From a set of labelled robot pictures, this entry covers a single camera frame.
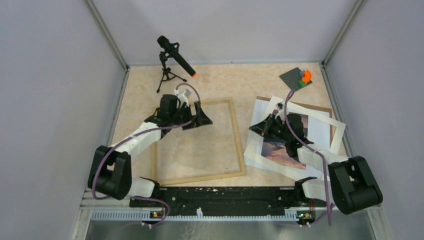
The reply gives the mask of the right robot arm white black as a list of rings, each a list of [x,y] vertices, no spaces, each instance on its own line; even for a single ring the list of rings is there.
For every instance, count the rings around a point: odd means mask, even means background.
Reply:
[[[282,117],[270,113],[249,130],[267,140],[281,142],[290,158],[323,173],[323,180],[306,177],[295,182],[293,200],[297,205],[307,206],[312,200],[321,200],[349,215],[383,202],[383,194],[366,159],[319,149],[305,135],[300,114]]]

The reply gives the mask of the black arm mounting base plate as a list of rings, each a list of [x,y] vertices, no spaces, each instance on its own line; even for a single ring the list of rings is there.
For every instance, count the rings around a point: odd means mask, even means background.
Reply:
[[[282,216],[295,207],[324,207],[319,199],[307,199],[295,187],[162,187],[153,195],[155,201],[132,199],[131,208],[170,207],[170,216],[193,216],[201,209],[207,217]]]

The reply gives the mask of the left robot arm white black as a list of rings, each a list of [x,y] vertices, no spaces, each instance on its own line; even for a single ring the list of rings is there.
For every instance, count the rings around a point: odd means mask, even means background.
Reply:
[[[146,118],[139,128],[112,146],[99,146],[95,152],[87,181],[93,197],[122,200],[141,197],[149,207],[160,202],[159,183],[149,178],[132,176],[132,159],[150,145],[161,140],[174,128],[183,130],[211,125],[213,121],[204,113],[201,102],[194,102],[195,114],[186,97],[164,94],[159,107]]]

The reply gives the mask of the sunset cloud photo print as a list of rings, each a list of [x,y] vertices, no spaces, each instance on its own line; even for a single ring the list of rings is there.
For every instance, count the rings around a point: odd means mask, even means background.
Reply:
[[[304,123],[308,120],[308,116],[304,114],[300,115],[304,125]],[[304,128],[304,131],[308,136],[308,129],[306,127]],[[301,163],[298,157],[290,157],[287,154],[284,143],[278,139],[263,136],[261,156],[282,166],[287,166],[299,170],[307,169],[306,165]]]

